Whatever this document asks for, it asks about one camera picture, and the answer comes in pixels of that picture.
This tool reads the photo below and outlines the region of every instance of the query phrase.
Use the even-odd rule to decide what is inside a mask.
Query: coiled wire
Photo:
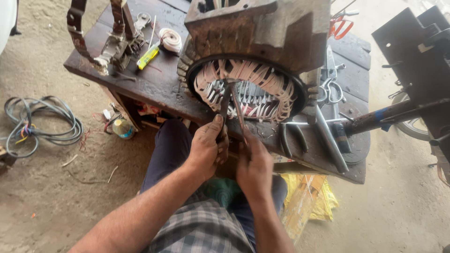
[[[19,105],[22,106],[22,108],[20,109],[17,118],[14,116],[14,110],[16,106]],[[44,138],[55,145],[68,146],[77,143],[80,140],[81,134],[83,133],[83,124],[81,123],[81,121],[77,119],[75,115],[73,115],[72,110],[64,101],[55,96],[46,96],[42,97],[41,99],[13,97],[8,99],[4,104],[4,112],[11,119],[11,121],[16,124],[16,127],[6,140],[6,151],[9,155],[16,158],[26,158],[34,154],[39,144],[39,138]],[[47,133],[38,129],[34,126],[34,124],[32,124],[32,117],[35,113],[56,114],[56,116],[65,119],[72,127],[66,132]],[[9,149],[11,139],[16,139],[20,135],[22,135],[23,137],[24,132],[26,134],[25,138],[33,137],[35,141],[33,150],[24,155],[18,155],[14,152],[11,152],[11,150]]]

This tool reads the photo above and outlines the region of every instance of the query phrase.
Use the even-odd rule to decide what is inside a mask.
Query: white tape roll
[[[159,37],[165,49],[176,53],[181,51],[181,37],[174,30],[163,28],[159,31]]]

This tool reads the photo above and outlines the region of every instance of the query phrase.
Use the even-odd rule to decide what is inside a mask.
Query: plaid shirt
[[[148,249],[149,253],[254,253],[236,216],[199,192],[169,218]]]

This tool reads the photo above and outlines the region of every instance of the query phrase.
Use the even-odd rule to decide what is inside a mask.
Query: concrete floor
[[[337,0],[333,11],[348,2]],[[438,4],[445,6],[442,0]],[[108,0],[88,1],[83,17],[87,30]],[[57,147],[42,142],[38,151],[16,162],[0,176],[0,253],[52,253],[67,251],[99,219],[132,198],[144,178],[153,150],[155,130],[139,133],[133,140],[98,132],[102,125],[92,118],[108,106],[107,97],[92,82],[63,68],[73,49],[66,31],[65,16],[70,0],[21,0],[18,28],[21,36],[11,37],[0,56],[0,104],[12,96],[39,98],[56,95],[66,101],[75,115],[91,128],[86,151],[79,146]],[[372,44],[370,110],[390,105],[396,77],[389,69],[371,33],[406,7],[415,14],[423,1],[359,0],[350,9],[352,33]],[[56,130],[53,121],[38,127]],[[0,136],[12,130],[0,113]],[[364,185],[329,177],[340,201],[334,221],[310,221],[303,232],[299,252],[439,252],[450,243],[450,190],[437,178],[426,142],[412,139],[396,128],[371,132]],[[65,168],[61,164],[78,154]],[[84,180],[107,179],[110,184],[83,185],[66,172]]]

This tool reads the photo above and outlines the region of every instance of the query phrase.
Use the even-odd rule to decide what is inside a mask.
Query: plastic bottle
[[[135,135],[133,125],[123,118],[114,121],[112,131],[123,139],[131,139]]]

